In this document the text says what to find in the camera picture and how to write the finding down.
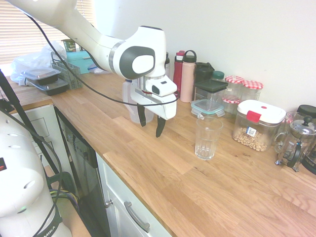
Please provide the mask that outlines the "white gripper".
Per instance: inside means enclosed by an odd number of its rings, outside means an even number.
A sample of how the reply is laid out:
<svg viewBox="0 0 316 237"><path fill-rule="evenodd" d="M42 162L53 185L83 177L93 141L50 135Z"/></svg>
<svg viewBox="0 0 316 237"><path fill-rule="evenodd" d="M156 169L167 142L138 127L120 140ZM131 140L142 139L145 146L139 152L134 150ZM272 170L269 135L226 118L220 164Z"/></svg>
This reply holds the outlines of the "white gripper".
<svg viewBox="0 0 316 237"><path fill-rule="evenodd" d="M142 127L146 125L145 108L152 111L157 117L156 137L160 137L165 127L166 120L176 115L176 96L169 94L158 96L156 94L145 94L137 87L131 87L131 98L139 105L137 106L138 117Z"/></svg>

